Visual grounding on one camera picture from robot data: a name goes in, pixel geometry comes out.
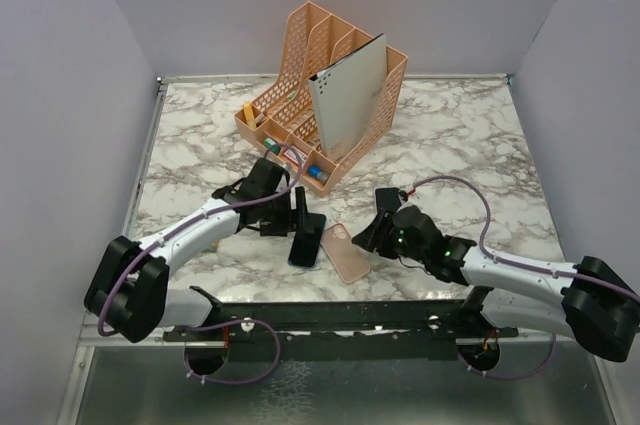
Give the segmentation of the red white staples box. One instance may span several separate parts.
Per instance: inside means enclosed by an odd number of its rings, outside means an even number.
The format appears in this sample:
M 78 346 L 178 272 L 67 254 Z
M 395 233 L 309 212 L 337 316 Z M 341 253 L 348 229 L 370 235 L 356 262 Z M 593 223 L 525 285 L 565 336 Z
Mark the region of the red white staples box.
M 281 156 L 293 166 L 303 166 L 307 160 L 307 154 L 293 144 L 287 145 Z

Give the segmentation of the blue grey round stamp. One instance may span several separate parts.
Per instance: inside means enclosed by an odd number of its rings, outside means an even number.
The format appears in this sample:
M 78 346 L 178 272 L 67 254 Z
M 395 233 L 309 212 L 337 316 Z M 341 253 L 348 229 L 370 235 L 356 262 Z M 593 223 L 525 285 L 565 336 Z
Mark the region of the blue grey round stamp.
M 310 166 L 307 170 L 307 173 L 311 178 L 322 184 L 325 184 L 329 179 L 329 174 L 315 165 Z

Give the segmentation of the black smartphone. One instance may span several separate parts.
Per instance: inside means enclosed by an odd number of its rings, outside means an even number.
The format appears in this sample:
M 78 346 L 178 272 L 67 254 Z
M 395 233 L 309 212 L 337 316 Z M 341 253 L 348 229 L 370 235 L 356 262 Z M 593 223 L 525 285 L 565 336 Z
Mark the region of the black smartphone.
M 381 187 L 374 190 L 376 212 L 396 212 L 404 202 L 404 191 L 397 187 Z

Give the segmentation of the blue-edged smartphone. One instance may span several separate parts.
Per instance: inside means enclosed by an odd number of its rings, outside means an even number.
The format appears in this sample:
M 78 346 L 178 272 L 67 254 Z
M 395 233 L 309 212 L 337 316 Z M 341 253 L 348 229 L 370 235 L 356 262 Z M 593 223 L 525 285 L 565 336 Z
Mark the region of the blue-edged smartphone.
M 316 265 L 325 224 L 326 216 L 310 213 L 308 224 L 310 232 L 297 231 L 288 257 L 288 264 L 295 267 L 311 269 Z

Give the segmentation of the grey folder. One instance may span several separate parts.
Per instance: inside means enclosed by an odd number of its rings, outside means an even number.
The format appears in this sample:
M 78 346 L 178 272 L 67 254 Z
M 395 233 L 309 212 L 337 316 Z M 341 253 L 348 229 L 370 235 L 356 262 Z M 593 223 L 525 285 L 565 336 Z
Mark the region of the grey folder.
M 379 34 L 308 79 L 321 148 L 333 162 L 364 135 L 387 76 L 386 47 Z

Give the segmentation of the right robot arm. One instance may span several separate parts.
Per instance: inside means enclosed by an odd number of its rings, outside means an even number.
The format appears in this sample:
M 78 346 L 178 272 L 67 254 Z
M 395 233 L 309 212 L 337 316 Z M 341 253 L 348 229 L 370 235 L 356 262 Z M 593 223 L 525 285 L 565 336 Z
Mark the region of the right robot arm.
M 410 259 L 445 283 L 487 295 L 459 312 L 461 328 L 481 336 L 492 327 L 528 328 L 574 339 L 602 359 L 627 360 L 639 328 L 639 296 L 604 261 L 578 264 L 499 255 L 479 243 L 443 234 L 414 205 L 381 210 L 352 239 L 389 259 Z

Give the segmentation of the green stamp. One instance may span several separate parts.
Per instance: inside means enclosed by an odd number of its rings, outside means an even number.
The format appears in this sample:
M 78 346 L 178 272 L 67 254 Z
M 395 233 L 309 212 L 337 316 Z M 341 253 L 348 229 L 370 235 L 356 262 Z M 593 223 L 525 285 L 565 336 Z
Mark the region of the green stamp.
M 267 151 L 278 154 L 280 152 L 280 143 L 271 137 L 267 137 L 264 141 L 264 146 Z

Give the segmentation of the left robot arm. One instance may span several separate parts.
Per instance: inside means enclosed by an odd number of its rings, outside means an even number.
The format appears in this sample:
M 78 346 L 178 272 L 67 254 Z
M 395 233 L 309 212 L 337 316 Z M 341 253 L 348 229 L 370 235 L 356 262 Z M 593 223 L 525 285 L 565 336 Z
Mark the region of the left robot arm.
M 266 236 L 310 230 L 300 176 L 259 158 L 247 176 L 214 191 L 188 216 L 152 235 L 125 235 L 106 247 L 84 298 L 102 337 L 131 343 L 158 328 L 189 329 L 206 340 L 220 330 L 218 300 L 199 286 L 173 290 L 170 279 L 216 242 L 255 226 Z

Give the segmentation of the peach plastic desk organizer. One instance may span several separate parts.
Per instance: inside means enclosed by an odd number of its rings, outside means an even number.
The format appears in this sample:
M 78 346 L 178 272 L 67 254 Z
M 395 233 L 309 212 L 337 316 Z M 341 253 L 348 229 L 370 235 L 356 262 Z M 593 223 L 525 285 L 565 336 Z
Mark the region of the peach plastic desk organizer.
M 276 81 L 235 114 L 240 135 L 301 152 L 301 182 L 325 197 L 391 129 L 408 58 L 313 2 L 287 20 Z

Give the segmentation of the yellow item in organizer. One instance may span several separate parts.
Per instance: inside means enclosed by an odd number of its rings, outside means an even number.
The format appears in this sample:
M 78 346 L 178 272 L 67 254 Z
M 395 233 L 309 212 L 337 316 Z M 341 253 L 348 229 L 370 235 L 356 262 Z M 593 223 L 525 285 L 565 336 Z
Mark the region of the yellow item in organizer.
M 245 122 L 251 130 L 257 128 L 256 115 L 254 113 L 253 105 L 251 102 L 247 102 L 243 105 L 243 113 Z

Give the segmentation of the pink phone case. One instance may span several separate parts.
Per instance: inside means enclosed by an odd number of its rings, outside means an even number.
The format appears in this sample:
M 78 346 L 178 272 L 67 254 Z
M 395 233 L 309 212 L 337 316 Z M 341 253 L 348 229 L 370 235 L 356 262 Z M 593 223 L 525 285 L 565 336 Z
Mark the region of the pink phone case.
M 321 245 L 345 284 L 352 284 L 365 277 L 371 266 L 343 224 L 335 224 L 323 233 Z

